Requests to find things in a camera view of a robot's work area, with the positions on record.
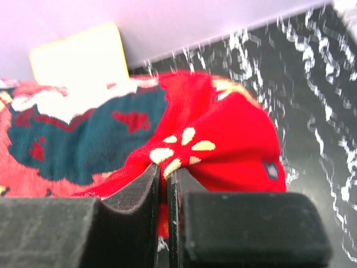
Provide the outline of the red patterned pillowcase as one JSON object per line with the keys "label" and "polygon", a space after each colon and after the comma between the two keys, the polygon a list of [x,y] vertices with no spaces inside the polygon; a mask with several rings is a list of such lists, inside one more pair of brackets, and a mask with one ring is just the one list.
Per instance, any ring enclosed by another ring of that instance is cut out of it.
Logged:
{"label": "red patterned pillowcase", "polygon": [[276,129],[240,84],[207,73],[137,76],[92,88],[1,81],[1,196],[107,198],[160,167],[215,192],[285,192]]}

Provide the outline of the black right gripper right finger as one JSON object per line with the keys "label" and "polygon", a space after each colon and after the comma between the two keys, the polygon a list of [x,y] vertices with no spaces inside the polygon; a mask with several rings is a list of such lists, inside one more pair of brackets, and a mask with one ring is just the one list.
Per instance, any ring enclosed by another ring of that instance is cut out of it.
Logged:
{"label": "black right gripper right finger", "polygon": [[178,169],[167,201],[171,267],[327,267],[333,256],[303,194],[210,192]]}

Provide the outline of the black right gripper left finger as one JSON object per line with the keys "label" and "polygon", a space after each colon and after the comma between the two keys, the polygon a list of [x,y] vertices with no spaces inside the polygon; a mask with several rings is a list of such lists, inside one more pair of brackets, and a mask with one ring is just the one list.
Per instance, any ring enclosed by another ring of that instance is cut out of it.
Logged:
{"label": "black right gripper left finger", "polygon": [[154,267],[160,169],[107,199],[1,198],[2,267]]}

